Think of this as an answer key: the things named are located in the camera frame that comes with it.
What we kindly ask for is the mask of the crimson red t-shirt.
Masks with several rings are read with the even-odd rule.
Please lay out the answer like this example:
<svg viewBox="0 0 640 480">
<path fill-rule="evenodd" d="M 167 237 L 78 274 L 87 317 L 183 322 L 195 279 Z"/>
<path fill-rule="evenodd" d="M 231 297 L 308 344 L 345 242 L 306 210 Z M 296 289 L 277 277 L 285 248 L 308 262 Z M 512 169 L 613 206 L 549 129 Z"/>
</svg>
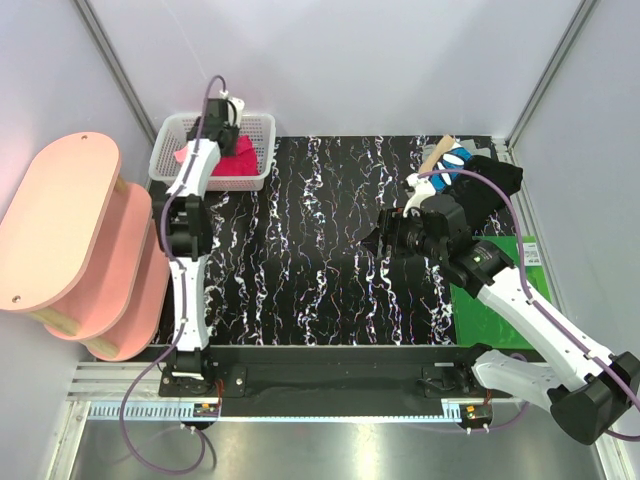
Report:
<svg viewBox="0 0 640 480">
<path fill-rule="evenodd" d="M 212 170 L 212 177 L 247 177 L 257 176 L 258 157 L 253 142 L 247 135 L 238 138 L 236 155 L 222 157 L 218 165 Z"/>
</svg>

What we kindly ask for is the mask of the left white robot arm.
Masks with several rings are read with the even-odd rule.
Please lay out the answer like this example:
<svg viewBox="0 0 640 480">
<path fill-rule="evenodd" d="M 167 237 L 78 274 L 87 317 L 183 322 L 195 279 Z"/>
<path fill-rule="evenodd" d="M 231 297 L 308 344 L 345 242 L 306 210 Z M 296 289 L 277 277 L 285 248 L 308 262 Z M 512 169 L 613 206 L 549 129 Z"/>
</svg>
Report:
<svg viewBox="0 0 640 480">
<path fill-rule="evenodd" d="M 195 137 L 187 141 L 181 168 L 160 210 L 158 237 L 169 259 L 175 320 L 166 371 L 170 382 L 181 378 L 196 396 L 208 394 L 216 382 L 203 305 L 206 258 L 212 245 L 204 196 L 222 155 L 235 149 L 238 131 L 238 111 L 230 99 L 204 101 Z"/>
</svg>

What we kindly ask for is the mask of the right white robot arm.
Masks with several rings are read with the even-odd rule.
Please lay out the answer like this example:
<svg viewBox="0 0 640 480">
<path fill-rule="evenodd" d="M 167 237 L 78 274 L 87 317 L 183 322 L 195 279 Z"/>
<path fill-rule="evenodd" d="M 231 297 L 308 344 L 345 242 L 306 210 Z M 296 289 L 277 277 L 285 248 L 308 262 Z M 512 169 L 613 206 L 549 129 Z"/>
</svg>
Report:
<svg viewBox="0 0 640 480">
<path fill-rule="evenodd" d="M 524 269 L 503 250 L 475 238 L 495 205 L 445 194 L 409 202 L 381 211 L 361 243 L 376 257 L 429 259 L 449 283 L 513 326 L 547 363 L 523 363 L 485 348 L 454 371 L 460 393 L 508 393 L 549 412 L 573 440 L 591 445 L 636 401 L 639 360 L 588 337 L 530 285 Z"/>
</svg>

